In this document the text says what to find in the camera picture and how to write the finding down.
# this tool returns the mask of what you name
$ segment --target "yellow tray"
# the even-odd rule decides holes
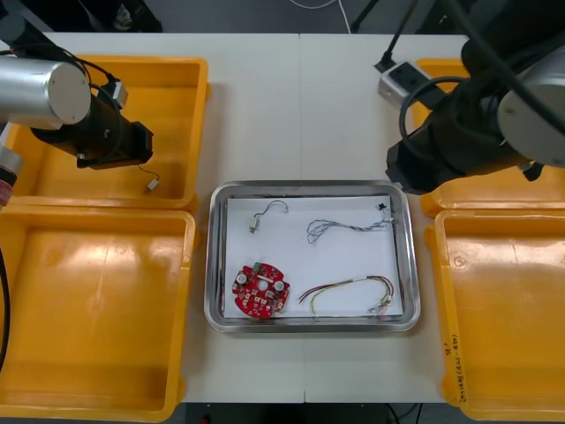
[[[458,59],[422,59],[418,65],[434,78],[468,76]],[[422,125],[428,113],[426,107],[416,105],[415,125]],[[423,195],[421,202],[424,213],[431,217],[443,209],[454,208],[565,209],[565,169],[546,166],[534,182],[527,181],[517,167],[485,176],[460,178]]]
[[[76,158],[37,140],[25,127],[13,126],[7,147],[24,159],[12,204],[163,208],[194,211],[194,193],[207,97],[207,62],[182,57],[84,57],[120,78],[129,99],[124,115],[140,121],[153,137],[153,157],[137,166],[79,170]],[[98,84],[104,79],[91,71]]]
[[[426,231],[446,374],[474,420],[565,421],[565,212],[444,211]]]
[[[0,234],[12,309],[0,416],[168,418],[183,394],[192,217],[10,205]]]

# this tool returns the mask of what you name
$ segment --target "cable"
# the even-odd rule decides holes
[[[354,230],[357,232],[369,232],[369,231],[378,231],[383,228],[387,228],[387,223],[391,223],[392,220],[386,220],[385,218],[385,211],[387,207],[384,204],[379,205],[379,211],[382,215],[380,221],[376,223],[372,223],[368,227],[357,227],[356,225],[348,225],[346,223],[338,223],[337,221],[329,221],[327,219],[316,219],[308,224],[306,228],[306,237],[308,239],[308,243],[311,245],[315,244],[318,239],[324,235],[324,233],[329,230],[330,228],[347,228],[348,230]]]
[[[141,168],[141,165],[138,165],[138,168],[140,168],[142,171],[146,172],[147,174],[155,175],[157,181],[161,178],[161,176],[158,173],[153,172],[152,170],[145,170],[145,169]]]
[[[2,294],[4,298],[4,329],[2,333],[2,346],[0,347],[0,372],[6,360],[6,353],[8,352],[8,340],[10,338],[10,286],[8,285],[8,274],[6,273],[6,264],[4,263],[4,256],[2,249],[0,249],[0,281],[2,283]]]
[[[298,304],[304,302],[306,300],[306,298],[308,296],[310,296],[311,294],[316,293],[312,296],[312,299],[310,300],[310,310],[312,311],[312,314],[314,316],[318,316],[318,314],[316,313],[316,307],[315,307],[316,298],[318,296],[320,296],[324,292],[327,292],[328,290],[334,289],[336,287],[341,287],[341,286],[356,283],[356,282],[359,282],[359,281],[379,281],[379,282],[383,283],[386,287],[385,294],[380,299],[379,304],[377,306],[371,307],[369,309],[368,312],[370,314],[374,314],[374,313],[380,314],[382,311],[385,310],[385,308],[388,305],[390,305],[392,303],[392,298],[395,295],[395,287],[392,285],[392,283],[390,282],[390,280],[388,278],[386,278],[384,276],[362,276],[360,278],[351,278],[349,280],[340,281],[339,283],[325,284],[325,285],[320,285],[318,287],[313,287],[312,289],[305,291],[304,293],[302,293],[300,295],[300,297],[298,298]]]
[[[388,408],[390,413],[392,413],[392,416],[395,417],[395,424],[400,424],[400,420],[398,419],[398,415],[396,415],[395,408],[393,408],[391,404],[385,404],[385,406]]]
[[[251,222],[249,223],[249,232],[251,234],[256,232],[257,228],[259,228],[260,216],[264,216],[267,213],[267,211],[269,209],[271,209],[271,207],[273,205],[277,204],[277,203],[281,203],[281,204],[284,205],[284,207],[285,207],[284,213],[285,214],[289,213],[289,205],[287,205],[284,201],[271,201],[263,212],[258,212],[255,215],[253,215],[253,218],[251,218]]]
[[[418,424],[420,422],[420,414],[422,413],[422,408],[424,407],[424,404],[420,404],[420,407],[418,408],[418,415],[416,416],[416,423]]]
[[[334,4],[336,1],[337,0],[330,0],[329,2],[321,4],[319,6],[306,6],[304,4],[295,2],[294,0],[289,0],[289,2],[291,2],[292,4],[295,4],[296,6],[301,7],[303,9],[308,9],[309,11],[317,11],[318,9],[323,9],[324,7],[328,7],[331,4]]]
[[[403,33],[404,27],[406,27],[406,24],[408,23],[408,19],[410,19],[410,16],[414,12],[414,9],[416,9],[417,4],[418,4],[418,0],[412,0],[412,3],[410,4],[410,6],[408,6],[406,13],[404,13],[403,19],[400,21],[400,25],[398,26],[398,29],[396,29],[395,35],[392,37],[392,40],[388,45],[388,49],[385,50],[385,52],[382,54],[382,58],[380,59],[380,62],[376,65],[377,67],[381,65],[383,66],[383,69],[386,70],[390,64],[394,64],[392,62],[392,50],[395,48],[395,45],[398,42],[400,35]]]
[[[403,413],[402,415],[398,416],[399,420],[403,420],[404,418],[406,418],[407,416],[409,416],[411,413],[414,412],[414,410],[416,409],[416,407],[418,406],[418,404],[413,404],[410,409],[408,411],[406,411],[405,413]]]
[[[347,19],[347,13],[345,13],[345,9],[343,8],[342,0],[337,0],[337,3],[339,4],[339,8],[342,11],[343,20],[345,21],[345,27],[347,28],[347,33],[351,34],[350,22]]]
[[[412,143],[412,141],[410,140],[410,136],[406,132],[406,114],[408,113],[408,109],[410,108],[410,106],[412,105],[414,100],[416,100],[416,97],[418,97],[428,87],[436,86],[436,85],[440,84],[441,82],[461,82],[461,81],[464,81],[464,80],[465,80],[465,78],[463,78],[463,77],[432,78],[432,79],[429,79],[428,81],[426,81],[425,83],[423,83],[421,86],[416,88],[414,91],[412,91],[409,95],[407,95],[404,98],[403,104],[400,107],[400,116],[399,116],[399,123],[398,124],[399,124],[399,127],[400,127],[400,135],[403,138],[404,146],[406,146],[406,148],[408,148],[413,155],[415,155],[415,156],[417,156],[420,159],[423,159],[425,161],[432,161],[435,158],[434,155],[422,151],[418,146],[416,146],[414,143]]]
[[[348,32],[348,34],[351,34],[350,22],[347,19],[347,13],[345,12],[345,9],[343,8],[342,0],[330,0],[329,2],[324,3],[324,4],[320,4],[319,6],[307,6],[305,4],[300,4],[300,3],[296,2],[295,0],[289,0],[289,2],[291,2],[292,4],[294,4],[298,7],[301,7],[302,9],[307,9],[309,11],[317,11],[319,9],[323,9],[325,7],[328,7],[331,4],[338,3],[339,8],[340,8],[342,15],[343,15],[343,20],[345,21],[345,27],[347,28],[347,32]]]
[[[284,207],[286,208],[286,212],[284,212],[284,213],[285,213],[285,214],[288,214],[288,213],[289,213],[289,205],[287,205],[284,201],[271,201],[271,202],[268,204],[268,206],[265,208],[265,210],[264,210],[263,212],[259,212],[259,213],[255,214],[254,217],[258,217],[258,216],[263,216],[263,215],[265,215],[265,214],[267,213],[267,211],[268,211],[269,209],[271,209],[271,207],[272,207],[273,205],[275,205],[276,203],[281,203],[281,204],[283,204]]]
[[[484,59],[493,66],[499,74],[501,80],[511,87],[515,93],[526,103],[539,117],[544,119],[550,126],[561,134],[565,134],[565,124],[538,99],[526,86],[520,82],[514,72],[506,66],[498,54],[486,42],[483,36],[472,25],[471,21],[465,16],[461,5],[456,0],[442,0],[443,6],[448,11],[449,16],[460,26],[477,48],[483,54]]]
[[[108,79],[108,82],[113,82],[116,80],[116,77],[114,75],[112,75],[110,72],[106,71],[104,68],[102,68],[101,66],[97,65],[97,64],[93,64],[92,62],[88,62],[85,59],[81,59],[79,57],[74,56],[75,59],[81,63],[81,64],[85,64],[87,66],[90,66],[91,68],[95,69],[96,71],[99,71],[101,73],[104,74],[104,76]]]

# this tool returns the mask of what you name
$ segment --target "white table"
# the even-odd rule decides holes
[[[197,215],[237,179],[385,178],[397,111],[372,68],[387,35],[48,34],[76,54],[200,56],[210,68]],[[458,57],[459,36],[403,36],[395,59]],[[261,159],[277,157],[277,166]],[[422,315],[402,334],[220,334],[202,312],[205,249],[195,259],[183,377],[187,402],[438,402],[443,375],[430,255],[411,199]],[[268,373],[274,383],[248,378]]]

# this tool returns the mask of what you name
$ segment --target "stainless steel tray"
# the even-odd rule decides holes
[[[390,196],[403,314],[396,316],[226,318],[223,314],[228,199]],[[208,323],[225,332],[404,331],[420,316],[418,274],[406,195],[387,181],[239,181],[212,195],[208,224],[204,312]]]

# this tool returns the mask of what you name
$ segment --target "black cable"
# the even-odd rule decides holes
[[[392,413],[392,416],[395,417],[395,424],[400,424],[400,420],[398,419],[398,415],[396,415],[395,408],[393,408],[391,404],[385,404],[385,406],[388,408],[390,413]]]
[[[85,59],[81,59],[79,57],[76,57],[76,60],[78,60],[81,64],[85,64],[87,66],[90,66],[91,68],[95,69],[96,71],[99,71],[101,73],[104,74],[104,76],[108,79],[109,82],[113,82],[116,80],[116,77],[114,75],[112,75],[110,72],[106,71],[104,68],[102,68],[101,66],[97,65],[97,64],[93,64],[92,62],[88,62]]]
[[[456,0],[442,0],[442,2],[443,6],[448,11],[449,17],[452,18],[457,25],[461,27],[461,29],[463,29],[465,34],[469,37],[469,40],[471,40],[480,50],[484,59],[497,71],[501,80],[511,87],[524,103],[526,103],[555,130],[561,134],[565,134],[565,124],[563,124],[563,122],[549,108],[547,108],[547,106],[541,102],[538,97],[526,88],[526,86],[516,77],[514,72],[499,58],[498,54],[472,25],[467,16],[465,16],[465,12],[461,8],[461,5]]]
[[[400,21],[400,25],[398,26],[398,29],[396,29],[395,35],[392,37],[392,40],[388,45],[388,49],[385,50],[385,52],[382,54],[382,58],[380,59],[380,62],[376,65],[378,68],[381,65],[386,70],[390,64],[394,64],[392,62],[392,50],[395,48],[395,45],[398,42],[400,35],[403,33],[404,27],[406,27],[406,24],[408,23],[408,19],[410,19],[410,16],[414,12],[414,9],[416,9],[417,4],[418,4],[418,0],[412,0],[412,3],[410,4],[410,6],[408,6],[406,13],[404,13],[403,19]]]
[[[424,404],[420,404],[420,407],[418,408],[418,415],[416,416],[416,423],[418,424],[420,422],[420,415],[422,413],[422,408],[424,407]]]
[[[407,95],[404,98],[403,104],[400,107],[400,117],[399,117],[400,135],[403,138],[404,145],[406,146],[406,148],[410,150],[410,152],[413,155],[425,161],[431,161],[435,158],[434,155],[427,152],[423,152],[418,146],[413,144],[412,141],[410,140],[410,136],[406,132],[406,114],[408,113],[408,109],[410,108],[412,103],[416,100],[416,97],[418,97],[424,90],[426,90],[430,86],[435,86],[437,84],[440,84],[441,82],[461,82],[464,80],[465,78],[463,77],[432,78],[426,81],[425,83],[423,83],[421,86],[416,88],[414,91],[412,91],[409,95]]]
[[[0,372],[6,360],[6,353],[8,352],[8,340],[10,338],[10,287],[8,286],[8,274],[6,273],[6,264],[4,263],[4,256],[2,249],[0,249],[0,281],[2,283],[2,294],[4,298],[4,330],[2,333],[2,346],[0,347]]]

